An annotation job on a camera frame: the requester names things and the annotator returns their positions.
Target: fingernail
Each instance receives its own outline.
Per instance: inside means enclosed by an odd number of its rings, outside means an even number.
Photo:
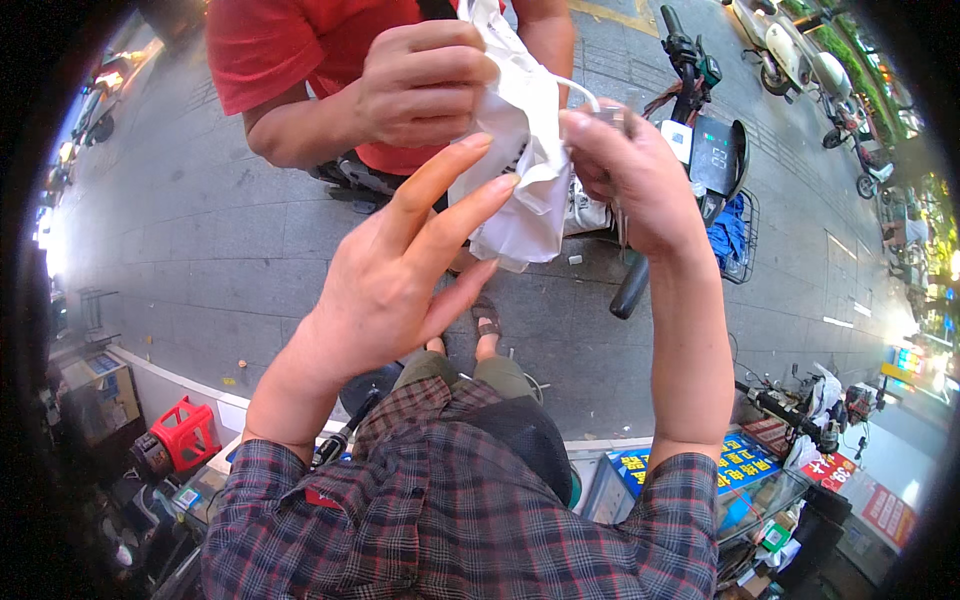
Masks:
[[[483,148],[485,146],[490,146],[490,143],[493,141],[493,136],[486,132],[475,133],[467,139],[465,139],[462,144],[465,146],[470,146],[470,148]]]
[[[496,178],[494,185],[496,186],[496,191],[506,191],[508,189],[514,189],[518,183],[520,183],[520,176],[516,173],[508,173]]]

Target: wire basket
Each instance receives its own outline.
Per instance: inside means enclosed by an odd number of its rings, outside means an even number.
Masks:
[[[728,254],[726,266],[720,272],[720,276],[727,281],[732,281],[741,285],[750,281],[754,274],[754,258],[756,257],[756,235],[760,228],[760,207],[756,201],[756,196],[747,188],[740,190],[740,196],[743,197],[743,214],[740,218],[743,220],[743,237],[747,241],[746,250],[739,260],[734,260]]]

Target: red plastic stool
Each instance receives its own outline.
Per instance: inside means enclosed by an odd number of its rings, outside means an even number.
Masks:
[[[174,472],[195,467],[223,448],[217,437],[213,411],[206,404],[193,406],[189,399],[184,396],[150,428],[170,453]],[[176,418],[176,422],[168,423],[171,418]]]

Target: sidewalk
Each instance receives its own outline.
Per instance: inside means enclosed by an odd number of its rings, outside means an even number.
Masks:
[[[608,3],[611,11],[623,4]],[[808,99],[790,107],[762,90],[723,7],[671,4],[724,71],[707,113],[744,120],[755,142],[747,187],[760,202],[756,268],[746,285],[724,284],[738,362],[784,378],[793,362],[803,372],[816,360],[845,383],[865,378],[909,309],[884,274],[876,219],[853,188],[854,158],[820,147],[828,122]],[[649,9],[659,14],[659,3]],[[657,38],[585,12],[573,17],[574,79],[597,95],[626,100],[635,87],[646,103],[673,81]],[[221,112],[201,40],[175,60],[161,53],[135,83],[114,136],[84,152],[64,198],[67,286],[119,290],[103,313],[124,348],[249,397],[316,302],[339,240],[364,217],[306,174],[250,152],[241,118]],[[575,254],[584,263],[569,266]],[[550,384],[544,406],[566,439],[653,432],[649,295],[628,322],[607,309],[624,274],[610,245],[566,240],[551,263],[498,273],[486,292],[501,314],[501,351],[513,348]],[[451,360],[471,373],[473,323],[462,317],[448,333]]]

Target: plaid shirt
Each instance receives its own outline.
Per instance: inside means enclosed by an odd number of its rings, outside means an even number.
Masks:
[[[352,461],[312,473],[282,445],[241,444],[204,546],[207,596],[712,596],[713,461],[667,459],[626,521],[597,524],[461,421],[499,399],[482,382],[411,383],[371,411]]]

